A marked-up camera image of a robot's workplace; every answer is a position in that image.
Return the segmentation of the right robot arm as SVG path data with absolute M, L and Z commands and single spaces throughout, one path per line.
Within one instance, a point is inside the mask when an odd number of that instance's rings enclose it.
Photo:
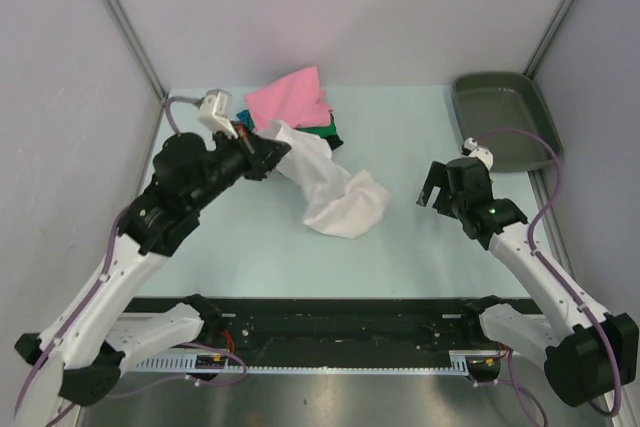
M 417 203 L 457 220 L 469 239 L 515 276 L 544 316 L 535 321 L 496 296 L 485 297 L 467 309 L 461 323 L 469 346 L 494 341 L 514 349 L 572 407 L 618 393 L 635 380 L 636 322 L 626 313 L 612 314 L 567 274 L 535 239 L 520 208 L 494 196 L 484 162 L 432 162 Z

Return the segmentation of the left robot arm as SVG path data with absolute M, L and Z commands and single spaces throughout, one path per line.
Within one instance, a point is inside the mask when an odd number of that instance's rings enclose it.
M 183 343 L 207 347 L 221 334 L 221 312 L 199 294 L 145 323 L 140 333 L 113 326 L 139 288 L 200 225 L 200 214 L 238 180 L 265 179 L 289 144 L 234 127 L 216 132 L 208 149 L 196 133 L 169 137 L 152 161 L 149 185 L 114 220 L 103 261 L 69 306 L 45 330 L 15 344 L 32 369 L 15 410 L 64 398 L 90 406 L 129 367 Z

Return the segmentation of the white t shirt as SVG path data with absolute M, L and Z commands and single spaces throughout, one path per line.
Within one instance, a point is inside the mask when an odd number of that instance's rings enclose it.
M 351 174 L 336 164 L 326 140 L 281 120 L 258 135 L 291 147 L 276 170 L 301 189 L 307 202 L 304 225 L 324 235 L 355 239 L 383 219 L 391 192 L 368 171 Z

